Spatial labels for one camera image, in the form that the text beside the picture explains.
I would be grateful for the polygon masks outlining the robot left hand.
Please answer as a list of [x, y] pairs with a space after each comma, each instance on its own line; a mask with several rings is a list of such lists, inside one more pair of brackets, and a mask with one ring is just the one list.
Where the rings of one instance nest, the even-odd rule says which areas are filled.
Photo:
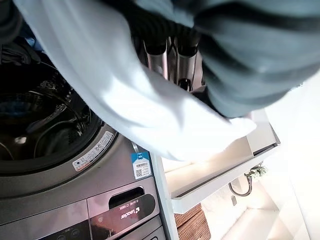
[[188, 92], [205, 85], [199, 33], [144, 10], [133, 0], [117, 0], [114, 6], [128, 21], [150, 70]]

